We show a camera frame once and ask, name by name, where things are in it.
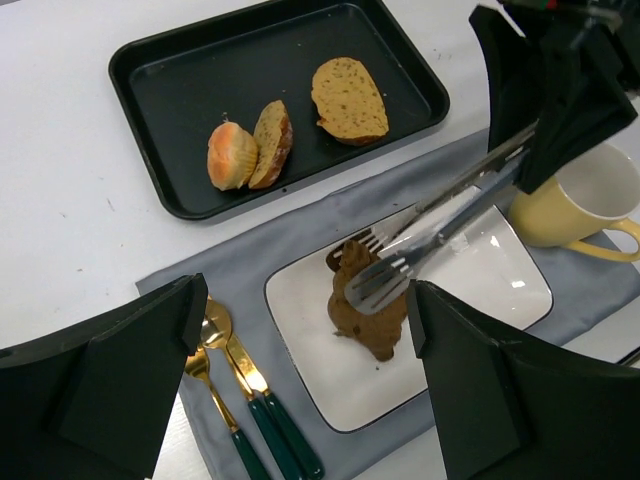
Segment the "cutlery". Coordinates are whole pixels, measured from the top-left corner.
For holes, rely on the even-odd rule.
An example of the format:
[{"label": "cutlery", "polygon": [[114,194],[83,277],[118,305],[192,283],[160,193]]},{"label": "cutlery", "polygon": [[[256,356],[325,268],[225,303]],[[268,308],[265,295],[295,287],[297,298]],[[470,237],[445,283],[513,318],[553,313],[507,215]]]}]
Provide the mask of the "cutlery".
[{"label": "cutlery", "polygon": [[264,465],[262,465],[260,457],[256,454],[251,442],[249,442],[247,436],[240,429],[235,418],[233,418],[231,411],[229,411],[222,400],[222,397],[213,386],[213,382],[209,377],[209,357],[204,351],[202,345],[198,345],[195,355],[187,357],[187,363],[184,367],[184,371],[190,377],[202,381],[209,388],[213,401],[215,402],[216,407],[218,407],[220,415],[231,432],[233,444],[235,445],[251,480],[270,480],[271,477],[264,468]]},{"label": "cutlery", "polygon": [[510,160],[487,185],[429,233],[397,253],[365,268],[346,285],[347,301],[359,312],[372,315],[398,298],[432,254],[470,221],[495,203],[496,196],[515,181],[524,153]]},{"label": "cutlery", "polygon": [[219,349],[225,353],[225,358],[229,362],[229,366],[231,367],[232,372],[234,373],[240,388],[242,389],[242,393],[244,393],[245,397],[248,400],[249,411],[253,416],[258,428],[260,429],[260,433],[264,438],[273,458],[278,464],[278,468],[282,472],[285,480],[303,480],[306,477],[302,473],[302,470],[296,463],[296,459],[294,458],[292,452],[289,450],[289,447],[286,444],[286,441],[282,438],[278,427],[273,422],[271,415],[266,410],[264,405],[260,403],[260,401],[255,398],[251,387],[249,387],[245,378],[242,374],[239,373],[233,359],[229,355],[229,352],[226,348],[227,339],[224,338],[223,334],[217,330],[211,329],[210,322],[207,320],[210,315],[217,315],[216,311],[218,307],[213,305],[211,301],[207,301],[207,307],[205,310],[205,319],[202,322],[202,330],[201,330],[201,340],[202,344],[205,348],[210,349]]},{"label": "cutlery", "polygon": [[225,352],[225,357],[227,357],[229,365],[249,401],[249,408],[256,418],[256,423],[258,423],[256,415],[259,415],[263,422],[265,420],[262,413],[264,405],[260,398],[254,395],[254,391],[262,394],[262,399],[269,413],[267,417],[273,419],[277,425],[278,431],[288,445],[287,451],[293,453],[306,475],[305,478],[310,480],[323,478],[325,470],[322,462],[276,394],[269,389],[266,380],[256,368],[238,337],[233,333],[231,315],[228,310],[210,298],[207,301],[205,317],[201,330],[203,343],[205,346],[211,345],[212,348],[219,348]]},{"label": "cutlery", "polygon": [[[380,252],[385,246],[393,242],[409,227],[415,224],[423,214],[441,206],[456,195],[462,193],[483,175],[500,170],[505,162],[510,161],[513,155],[517,153],[527,141],[533,138],[536,125],[537,121],[494,148],[480,162],[458,176],[446,189],[438,192],[438,195],[435,197],[419,201],[405,209],[405,211],[400,212],[397,218],[391,219],[393,221],[382,220],[376,225],[350,237],[348,240],[355,240],[363,244],[371,253],[375,254]],[[327,266],[334,272],[340,268],[340,257],[342,256],[342,248],[345,243],[346,241],[342,242],[329,252],[326,257]]]}]

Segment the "mug handle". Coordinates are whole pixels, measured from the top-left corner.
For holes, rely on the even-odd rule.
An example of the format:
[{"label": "mug handle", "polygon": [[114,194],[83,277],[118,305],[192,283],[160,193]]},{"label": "mug handle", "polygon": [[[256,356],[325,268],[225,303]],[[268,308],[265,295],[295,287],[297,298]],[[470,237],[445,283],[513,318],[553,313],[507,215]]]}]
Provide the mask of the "mug handle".
[{"label": "mug handle", "polygon": [[604,260],[611,260],[613,262],[635,262],[640,260],[640,225],[624,218],[615,222],[613,225],[607,227],[607,230],[619,230],[621,232],[631,235],[638,244],[638,250],[634,253],[617,252],[608,248],[597,247],[582,240],[576,240],[565,245],[570,250],[591,255],[592,257],[602,258]]}]

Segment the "tray rim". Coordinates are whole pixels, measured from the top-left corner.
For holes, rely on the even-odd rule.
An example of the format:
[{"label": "tray rim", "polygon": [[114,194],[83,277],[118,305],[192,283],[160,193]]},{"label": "tray rim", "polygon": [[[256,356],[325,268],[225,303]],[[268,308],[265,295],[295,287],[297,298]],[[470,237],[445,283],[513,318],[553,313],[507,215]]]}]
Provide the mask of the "tray rim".
[{"label": "tray rim", "polygon": [[[341,171],[345,171],[352,167],[356,167],[362,163],[366,163],[374,158],[377,158],[377,156],[385,155],[403,146],[404,142],[406,142],[408,139],[411,139],[411,141],[414,141],[416,137],[418,137],[418,139],[421,139],[423,138],[423,136],[427,136],[428,132],[431,129],[440,125],[448,116],[449,111],[451,109],[451,97],[449,95],[448,90],[446,89],[444,83],[441,81],[438,75],[435,73],[435,71],[427,63],[424,56],[420,53],[418,48],[415,46],[415,44],[406,34],[402,26],[398,23],[398,21],[393,16],[391,11],[387,8],[383,0],[345,0],[345,1],[316,0],[314,2],[305,0],[305,2],[313,3],[309,7],[310,11],[308,11],[305,15],[322,11],[327,8],[341,6],[341,5],[357,8],[359,10],[362,10],[363,13],[366,13],[363,7],[366,6],[367,4],[369,5],[373,4],[375,7],[381,9],[385,15],[386,21],[389,22],[389,25],[400,36],[401,41],[404,44],[405,48],[408,49],[408,51],[414,57],[414,60],[419,64],[420,69],[423,70],[424,73],[430,77],[434,87],[439,91],[441,95],[440,102],[442,103],[441,111],[437,112],[436,115],[432,116],[429,119],[429,121],[426,122],[422,127],[414,129],[413,131],[408,132],[404,136],[394,141],[391,141],[389,143],[382,144],[382,145],[371,144],[370,146],[359,147],[359,150],[355,155],[351,156],[350,158],[346,158],[342,162],[339,162],[334,165],[329,165],[328,167],[325,167],[319,171],[306,174],[303,177],[292,179],[290,183],[288,183],[287,185],[284,185],[283,187],[267,189],[263,193],[256,196],[255,198],[241,202],[236,206],[225,207],[223,205],[222,207],[208,209],[200,213],[189,212],[177,207],[175,203],[168,198],[167,193],[162,186],[162,181],[159,179],[158,173],[156,172],[156,167],[154,165],[154,162],[150,159],[149,150],[153,149],[154,145],[152,141],[147,142],[145,140],[144,136],[149,135],[149,133],[147,133],[148,132],[147,126],[144,121],[140,122],[136,119],[136,113],[133,112],[133,110],[136,108],[136,105],[132,105],[132,103],[127,100],[126,90],[129,87],[129,82],[128,81],[121,82],[119,80],[118,68],[119,68],[120,62],[122,61],[123,58],[126,58],[126,55],[130,51],[135,52],[136,49],[152,44],[156,41],[170,38],[174,35],[180,35],[181,33],[186,33],[192,29],[203,27],[211,23],[228,21],[229,19],[234,19],[234,18],[241,17],[243,15],[259,12],[260,10],[263,10],[265,8],[270,8],[273,5],[287,4],[287,3],[291,3],[292,1],[294,0],[266,0],[266,1],[262,1],[253,5],[249,5],[249,6],[237,9],[237,10],[232,10],[230,12],[222,13],[219,15],[215,15],[213,17],[205,18],[205,19],[192,22],[189,24],[181,25],[169,30],[151,34],[146,37],[142,37],[137,40],[133,40],[128,43],[125,43],[113,53],[111,59],[109,60],[107,71],[108,71],[108,75],[111,80],[112,86],[116,92],[118,101],[120,103],[120,107],[125,115],[125,118],[127,119],[129,129],[133,134],[134,140],[136,142],[136,145],[138,147],[142,160],[151,178],[151,182],[153,184],[154,190],[156,191],[156,195],[158,196],[158,199],[160,200],[161,205],[171,215],[182,220],[191,220],[191,221],[206,220],[206,219],[218,218],[218,217],[221,218],[221,221],[227,220],[234,216],[251,211],[261,205],[265,205],[279,198],[283,198],[287,194],[302,190],[307,186],[312,185],[313,183],[322,181],[326,178],[333,177],[339,174]],[[268,27],[273,27],[275,25],[278,25],[279,23],[286,22],[289,20],[290,19],[285,19],[285,20],[282,20],[281,22],[274,22],[270,24]],[[252,33],[254,31],[257,31],[257,30],[256,29],[250,30],[248,32],[245,32],[244,34]],[[128,78],[130,78],[130,75],[132,75],[136,70],[137,68],[130,71]],[[415,85],[414,78],[406,72],[405,74],[407,75],[409,80]]]},{"label": "tray rim", "polygon": [[[264,297],[264,302],[267,306],[267,310],[269,311],[269,316],[271,317],[271,322],[273,323],[276,331],[278,332],[278,336],[280,337],[280,340],[282,341],[282,344],[285,348],[285,350],[287,351],[287,355],[289,357],[289,361],[291,362],[291,364],[293,365],[293,368],[296,371],[296,374],[298,375],[298,379],[300,380],[300,383],[302,383],[302,386],[304,387],[305,391],[307,392],[307,395],[309,396],[309,399],[311,400],[311,403],[313,403],[313,406],[315,407],[316,411],[318,412],[318,414],[320,415],[320,417],[322,418],[322,420],[324,421],[325,425],[327,425],[331,430],[333,430],[336,433],[342,434],[342,435],[349,435],[352,433],[357,433],[360,432],[370,426],[372,426],[373,424],[377,423],[378,421],[382,420],[383,418],[387,417],[388,415],[391,415],[393,412],[395,412],[396,410],[404,407],[405,405],[407,405],[410,402],[413,402],[414,400],[416,400],[418,397],[421,397],[422,395],[428,394],[429,392],[429,387],[427,386],[427,388],[425,388],[424,390],[418,392],[416,395],[412,396],[411,398],[407,398],[404,402],[396,405],[394,408],[388,410],[387,412],[383,413],[382,415],[374,418],[373,420],[367,422],[364,425],[361,425],[358,428],[352,429],[352,430],[339,430],[338,428],[334,427],[325,417],[324,413],[322,412],[322,410],[320,410],[320,408],[318,407],[318,404],[316,403],[315,398],[311,395],[311,393],[309,392],[309,388],[307,387],[307,382],[304,380],[304,378],[302,377],[302,374],[300,372],[300,370],[298,369],[298,365],[296,363],[296,361],[294,360],[293,356],[291,355],[291,351],[289,350],[289,347],[284,339],[284,336],[282,335],[282,332],[280,330],[280,327],[278,326],[278,323],[276,322],[276,319],[274,317],[273,314],[273,310],[271,309],[271,305],[269,303],[269,298],[267,296],[267,285],[269,284],[269,282],[271,281],[271,279],[273,279],[273,277],[275,275],[277,275],[278,273],[282,272],[283,270],[289,268],[290,266],[294,265],[295,263],[299,262],[300,260],[303,260],[307,257],[310,257],[311,255],[315,255],[318,252],[321,252],[322,250],[325,250],[326,248],[328,248],[329,246],[333,246],[334,244],[338,244],[354,235],[357,235],[359,232],[366,230],[367,228],[371,228],[374,225],[393,217],[394,215],[397,215],[409,208],[411,208],[413,205],[410,205],[408,207],[405,208],[401,208],[399,210],[397,210],[394,213],[391,213],[389,215],[387,215],[386,217],[383,217],[379,220],[376,220],[375,222],[366,225],[362,228],[358,228],[356,230],[354,230],[352,233],[347,234],[346,236],[339,238],[327,245],[324,245],[320,248],[317,248],[315,250],[313,250],[312,252],[309,252],[308,254],[304,255],[303,257],[300,257],[296,260],[293,260],[289,263],[287,263],[286,265],[282,266],[281,268],[279,268],[278,270],[276,270],[275,272],[272,272],[267,279],[264,282],[264,285],[262,287],[262,294]],[[506,216],[502,213],[502,211],[500,210],[500,208],[498,208],[497,205],[493,204],[490,209],[494,209],[495,212],[500,215],[503,220],[505,221],[505,223],[507,224],[509,230],[511,231],[512,235],[515,237],[516,241],[520,244],[520,246],[522,247],[522,249],[526,252],[526,254],[529,256],[531,262],[533,263],[533,265],[535,266],[535,268],[538,270],[538,273],[540,274],[540,277],[542,278],[542,280],[544,281],[547,290],[549,291],[549,296],[551,299],[551,302],[549,304],[549,309],[547,310],[546,313],[544,313],[543,315],[541,315],[537,320],[535,320],[533,323],[531,323],[531,325],[529,325],[525,330],[522,330],[523,332],[527,332],[527,330],[531,329],[532,327],[534,327],[535,325],[537,325],[538,323],[540,323],[541,321],[543,321],[545,318],[547,318],[549,316],[549,314],[552,312],[553,307],[555,305],[555,295],[553,294],[553,291],[551,290],[551,287],[549,286],[549,282],[547,280],[547,278],[545,277],[544,273],[542,272],[542,270],[540,269],[540,266],[538,265],[538,262],[536,262],[536,259],[533,257],[533,255],[531,255],[531,253],[529,252],[529,250],[526,248],[526,245],[524,244],[524,242],[522,242],[522,240],[520,239],[520,237],[516,234],[515,230],[513,229],[513,226],[509,223],[509,221],[507,220]]]}]

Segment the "black baking tray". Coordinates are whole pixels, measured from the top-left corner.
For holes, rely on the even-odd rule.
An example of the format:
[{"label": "black baking tray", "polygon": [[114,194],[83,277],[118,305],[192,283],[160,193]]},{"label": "black baking tray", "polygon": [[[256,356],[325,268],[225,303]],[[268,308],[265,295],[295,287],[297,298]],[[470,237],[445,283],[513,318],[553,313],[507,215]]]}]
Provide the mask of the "black baking tray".
[{"label": "black baking tray", "polygon": [[[343,145],[316,126],[311,79],[350,56],[371,73],[389,117],[374,144]],[[162,204],[184,219],[243,213],[399,146],[449,111],[442,83],[381,0],[273,0],[129,43],[109,74]],[[252,132],[282,99],[294,145],[269,189],[221,192],[207,142],[225,119]]]}]

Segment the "yellow mug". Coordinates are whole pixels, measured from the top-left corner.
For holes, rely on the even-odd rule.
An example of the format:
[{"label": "yellow mug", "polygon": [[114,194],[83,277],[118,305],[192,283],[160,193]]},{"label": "yellow mug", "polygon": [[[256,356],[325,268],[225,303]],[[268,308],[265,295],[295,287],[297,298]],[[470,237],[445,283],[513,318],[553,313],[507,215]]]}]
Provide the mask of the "yellow mug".
[{"label": "yellow mug", "polygon": [[[627,217],[638,205],[640,172],[624,152],[603,143],[566,164],[531,195],[519,192],[508,217],[527,245],[635,262],[640,260],[640,225]],[[582,241],[601,230],[628,233],[638,250],[624,253]]]}]

